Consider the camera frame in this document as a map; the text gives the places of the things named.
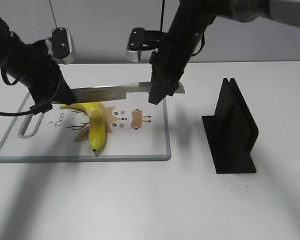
yellow banana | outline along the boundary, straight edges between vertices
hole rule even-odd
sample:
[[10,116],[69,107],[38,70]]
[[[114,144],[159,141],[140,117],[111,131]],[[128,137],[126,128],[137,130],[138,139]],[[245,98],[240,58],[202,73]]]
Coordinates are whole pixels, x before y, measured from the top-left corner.
[[86,112],[90,122],[88,137],[90,146],[94,152],[103,146],[106,139],[106,117],[103,111],[102,103],[87,102],[74,103],[71,105],[61,104],[60,108],[79,109]]

white wall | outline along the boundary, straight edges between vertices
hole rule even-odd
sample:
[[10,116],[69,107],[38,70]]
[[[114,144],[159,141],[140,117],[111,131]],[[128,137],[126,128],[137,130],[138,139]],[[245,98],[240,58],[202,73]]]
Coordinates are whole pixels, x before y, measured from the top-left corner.
[[[80,63],[124,63],[132,28],[160,25],[161,0],[51,1],[58,26],[72,33]],[[165,31],[178,5],[179,0],[166,0]],[[54,28],[48,0],[0,0],[0,16],[27,43],[49,37]],[[205,36],[195,62],[300,60],[300,29],[267,19],[217,18]]]

banana peel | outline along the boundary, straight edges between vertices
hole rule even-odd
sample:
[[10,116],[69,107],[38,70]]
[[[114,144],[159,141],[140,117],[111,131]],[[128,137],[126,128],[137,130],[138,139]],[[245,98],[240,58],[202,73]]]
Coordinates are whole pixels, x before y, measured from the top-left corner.
[[95,152],[100,149],[106,140],[106,117],[103,104],[100,102],[73,103],[71,105],[60,105],[61,109],[78,109],[84,111],[90,122],[89,144]]

black phone holder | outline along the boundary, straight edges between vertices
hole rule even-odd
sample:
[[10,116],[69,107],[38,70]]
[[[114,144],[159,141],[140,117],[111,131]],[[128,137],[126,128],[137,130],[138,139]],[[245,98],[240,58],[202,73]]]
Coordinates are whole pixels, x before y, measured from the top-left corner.
[[213,116],[202,116],[217,174],[255,173],[250,152],[258,127],[234,78],[223,79]]

cutting board handle hole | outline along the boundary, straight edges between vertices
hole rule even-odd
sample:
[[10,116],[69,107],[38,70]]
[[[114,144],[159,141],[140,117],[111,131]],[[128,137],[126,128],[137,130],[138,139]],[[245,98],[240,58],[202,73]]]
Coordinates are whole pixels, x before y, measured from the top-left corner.
[[31,138],[36,134],[41,124],[44,113],[33,115],[29,114],[25,116],[23,123],[19,129],[18,136],[21,139]]

